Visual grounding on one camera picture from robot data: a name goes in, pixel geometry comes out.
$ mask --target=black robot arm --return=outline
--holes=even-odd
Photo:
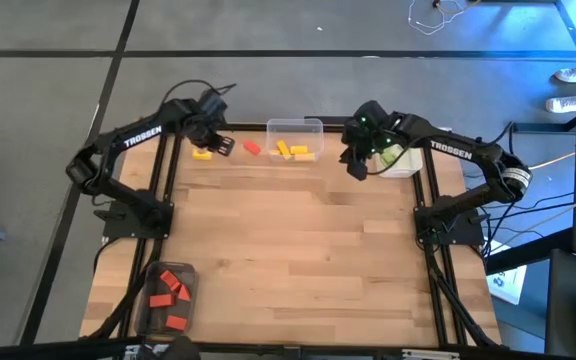
[[[112,178],[119,155],[150,138],[181,134],[197,147],[228,156],[234,140],[217,134],[218,127],[225,124],[226,108],[215,89],[206,90],[199,101],[169,100],[155,114],[101,134],[77,152],[66,167],[75,186],[86,195],[106,195],[115,200],[110,210],[95,211],[106,221],[104,236],[150,238],[168,234],[170,229],[171,203],[157,200],[146,189],[135,190]]]
[[[340,162],[346,163],[348,173],[359,180],[376,174],[368,172],[366,160],[395,144],[404,152],[410,148],[431,148],[481,168],[484,184],[454,197],[441,196],[432,207],[418,210],[419,226],[431,232],[442,232],[459,214],[490,202],[521,200],[532,178],[525,164],[496,143],[436,128],[416,115],[387,114],[376,101],[363,104],[345,121],[342,142],[348,148],[341,154]]]

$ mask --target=small plastic bin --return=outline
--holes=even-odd
[[[401,154],[402,148],[399,145],[389,147],[384,151],[389,151],[395,158]],[[375,167],[377,171],[383,170],[387,164],[381,159],[381,154],[376,154],[373,156],[375,161]],[[385,178],[407,178],[414,175],[417,171],[421,170],[424,163],[421,159],[420,149],[408,149],[406,153],[383,174],[379,174],[381,177]]]
[[[166,270],[173,273],[175,277],[188,288],[191,301],[179,300],[177,294],[172,292],[168,285],[160,279],[161,274]],[[164,294],[175,295],[175,304],[169,307],[151,308],[150,296]],[[144,283],[137,321],[135,322],[137,334],[144,336],[162,335],[174,337],[185,332],[166,327],[168,315],[186,319],[186,331],[188,331],[191,326],[196,297],[197,273],[192,265],[160,261],[150,264],[146,270],[146,282]]]
[[[307,154],[278,154],[278,142],[291,147],[307,147]],[[317,161],[324,151],[324,126],[319,119],[270,119],[266,125],[265,152],[273,161]]]

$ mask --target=white paper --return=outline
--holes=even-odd
[[[491,242],[492,249],[497,248],[501,243],[493,240]],[[496,249],[492,254],[506,250],[509,247],[506,245]],[[503,271],[497,274],[488,275],[488,289],[490,293],[501,300],[507,301],[513,305],[519,304],[521,298],[521,289],[524,286],[524,277],[526,276],[526,265],[508,271]]]

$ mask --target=orange block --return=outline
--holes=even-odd
[[[166,283],[166,285],[168,285],[171,291],[177,291],[181,286],[179,279],[177,279],[175,274],[171,273],[170,270],[164,271],[160,278]]]
[[[181,285],[181,290],[179,290],[179,298],[181,300],[190,301],[190,293],[186,285]]]
[[[186,320],[184,318],[168,315],[168,319],[166,320],[166,326],[173,328],[173,329],[184,331],[184,330],[186,330],[186,323],[187,322],[188,322],[188,320]]]
[[[252,141],[245,141],[244,148],[253,155],[258,155],[261,152],[261,148],[259,148],[259,145],[255,144]]]
[[[175,303],[175,297],[172,294],[153,295],[150,297],[150,307],[172,306]]]

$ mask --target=yellow block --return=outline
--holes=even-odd
[[[306,145],[291,146],[290,147],[290,153],[293,155],[308,154],[308,146],[306,146]]]
[[[295,155],[296,161],[315,161],[317,157],[315,157],[315,153],[307,153],[307,154],[297,154]]]
[[[195,160],[210,160],[212,159],[212,153],[210,151],[200,153],[197,148],[192,148],[192,158]]]
[[[283,140],[277,141],[277,147],[279,148],[281,155],[284,156],[284,159],[290,160],[290,151],[288,150],[288,146],[286,146],[286,143]]]

